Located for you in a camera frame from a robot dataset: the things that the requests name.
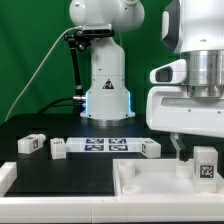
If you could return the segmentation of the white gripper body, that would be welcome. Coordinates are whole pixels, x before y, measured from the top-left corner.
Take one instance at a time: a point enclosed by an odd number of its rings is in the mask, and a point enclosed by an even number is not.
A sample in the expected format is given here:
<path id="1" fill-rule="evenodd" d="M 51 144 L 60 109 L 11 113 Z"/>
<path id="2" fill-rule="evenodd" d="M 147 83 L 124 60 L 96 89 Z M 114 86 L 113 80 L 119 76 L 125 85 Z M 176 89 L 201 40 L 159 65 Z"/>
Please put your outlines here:
<path id="1" fill-rule="evenodd" d="M 146 122 L 151 130 L 224 138 L 224 96 L 188 95 L 184 59 L 150 72 L 154 84 L 147 96 Z"/>

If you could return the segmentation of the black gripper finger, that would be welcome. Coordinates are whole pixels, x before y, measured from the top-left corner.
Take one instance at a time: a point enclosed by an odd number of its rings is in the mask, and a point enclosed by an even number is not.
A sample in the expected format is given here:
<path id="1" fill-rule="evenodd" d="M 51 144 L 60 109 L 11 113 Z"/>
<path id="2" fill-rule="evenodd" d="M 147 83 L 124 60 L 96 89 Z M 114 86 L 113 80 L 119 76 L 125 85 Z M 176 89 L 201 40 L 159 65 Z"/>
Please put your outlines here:
<path id="1" fill-rule="evenodd" d="M 171 133 L 170 140 L 176 149 L 176 157 L 183 162 L 187 162 L 189 160 L 189 152 L 186 149 L 182 136 L 179 133 Z"/>

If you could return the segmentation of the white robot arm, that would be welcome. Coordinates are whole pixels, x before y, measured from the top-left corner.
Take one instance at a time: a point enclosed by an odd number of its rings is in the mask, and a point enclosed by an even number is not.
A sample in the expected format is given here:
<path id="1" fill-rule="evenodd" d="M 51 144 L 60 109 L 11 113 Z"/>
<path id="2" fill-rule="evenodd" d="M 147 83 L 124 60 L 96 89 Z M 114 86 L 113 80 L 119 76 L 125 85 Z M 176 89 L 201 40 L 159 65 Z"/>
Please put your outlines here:
<path id="1" fill-rule="evenodd" d="M 72 0 L 71 21 L 79 50 L 92 48 L 91 87 L 81 116 L 100 125 L 134 115 L 124 84 L 125 53 L 116 32 L 143 23 L 140 0 Z M 161 39 L 180 58 L 150 73 L 146 122 L 171 134 L 179 157 L 179 135 L 224 137 L 224 0 L 173 0 L 163 11 Z"/>

